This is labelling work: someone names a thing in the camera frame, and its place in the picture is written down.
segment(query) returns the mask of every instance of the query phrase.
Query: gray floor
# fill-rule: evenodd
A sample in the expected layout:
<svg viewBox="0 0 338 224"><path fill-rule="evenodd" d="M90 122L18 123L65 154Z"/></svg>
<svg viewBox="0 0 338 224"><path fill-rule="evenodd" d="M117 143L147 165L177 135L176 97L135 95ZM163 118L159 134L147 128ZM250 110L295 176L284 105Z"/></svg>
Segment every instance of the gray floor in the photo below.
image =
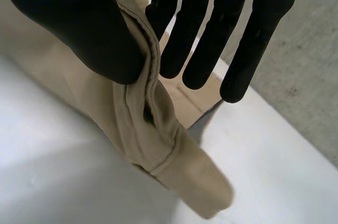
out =
<svg viewBox="0 0 338 224"><path fill-rule="evenodd" d="M227 63L246 26L251 2L247 0L222 54ZM251 85L338 167L338 0L296 0Z"/></svg>

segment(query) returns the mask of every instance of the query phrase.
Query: white surface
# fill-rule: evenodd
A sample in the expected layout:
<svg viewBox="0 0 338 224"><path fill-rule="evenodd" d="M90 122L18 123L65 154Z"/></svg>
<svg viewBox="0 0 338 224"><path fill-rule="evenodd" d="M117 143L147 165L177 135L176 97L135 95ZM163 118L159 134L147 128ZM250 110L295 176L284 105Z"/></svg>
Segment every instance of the white surface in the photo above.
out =
<svg viewBox="0 0 338 224"><path fill-rule="evenodd" d="M208 221L0 56L0 224L338 222L338 171L252 89L191 133L236 190Z"/></svg>

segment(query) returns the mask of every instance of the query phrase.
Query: beige fabric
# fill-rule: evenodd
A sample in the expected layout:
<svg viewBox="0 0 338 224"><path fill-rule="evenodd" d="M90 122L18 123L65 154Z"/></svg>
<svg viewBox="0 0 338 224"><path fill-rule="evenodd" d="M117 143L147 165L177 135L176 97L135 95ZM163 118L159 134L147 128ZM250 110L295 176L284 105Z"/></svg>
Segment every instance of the beige fabric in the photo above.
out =
<svg viewBox="0 0 338 224"><path fill-rule="evenodd" d="M138 81L119 85L89 70L53 35L0 0L0 47L36 82L91 118L131 164L174 190L210 218L227 208L232 189L211 159L177 121L158 80L159 46L133 0L118 0L146 62Z"/></svg>

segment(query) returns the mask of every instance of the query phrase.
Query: white table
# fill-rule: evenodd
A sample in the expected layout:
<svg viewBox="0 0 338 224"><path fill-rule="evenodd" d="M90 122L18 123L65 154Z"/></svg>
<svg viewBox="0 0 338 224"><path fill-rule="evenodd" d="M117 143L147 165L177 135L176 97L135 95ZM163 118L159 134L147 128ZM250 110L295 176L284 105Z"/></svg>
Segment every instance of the white table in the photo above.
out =
<svg viewBox="0 0 338 224"><path fill-rule="evenodd" d="M236 190L208 221L0 56L0 224L338 223L338 171L252 89L190 131Z"/></svg>

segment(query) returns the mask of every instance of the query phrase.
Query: gloved hand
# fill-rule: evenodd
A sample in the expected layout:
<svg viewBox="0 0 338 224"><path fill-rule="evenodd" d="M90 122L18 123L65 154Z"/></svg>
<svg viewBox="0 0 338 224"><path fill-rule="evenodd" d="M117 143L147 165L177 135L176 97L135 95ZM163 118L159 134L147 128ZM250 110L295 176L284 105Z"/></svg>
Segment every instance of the gloved hand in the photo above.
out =
<svg viewBox="0 0 338 224"><path fill-rule="evenodd" d="M115 0L11 1L92 71L125 85L138 79L144 57Z"/></svg>
<svg viewBox="0 0 338 224"><path fill-rule="evenodd" d="M161 57L161 75L176 77L189 55L204 19L209 0L182 0L181 10ZM222 82L220 94L227 102L238 102L244 96L258 63L280 19L295 0L253 0L252 13ZM230 37L245 0L214 0L214 9L192 58L183 73L184 84L201 88ZM177 7L177 0L152 0L147 18L161 39Z"/></svg>

